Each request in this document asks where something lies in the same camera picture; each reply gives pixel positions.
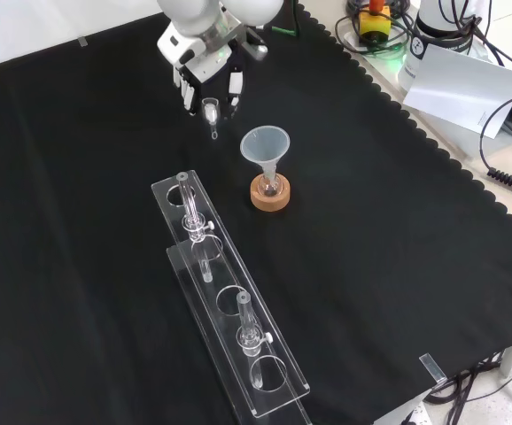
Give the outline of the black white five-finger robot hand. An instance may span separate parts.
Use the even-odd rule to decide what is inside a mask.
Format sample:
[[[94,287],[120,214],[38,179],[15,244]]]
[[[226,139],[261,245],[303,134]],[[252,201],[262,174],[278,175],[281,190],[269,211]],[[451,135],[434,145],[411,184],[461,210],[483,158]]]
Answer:
[[[243,29],[239,22],[219,23],[203,34],[186,35],[172,20],[158,39],[157,47],[173,67],[173,84],[188,114],[196,115],[204,109],[202,88],[223,71],[229,72],[225,100],[229,112],[236,111],[244,89],[244,72],[232,64],[232,58]]]

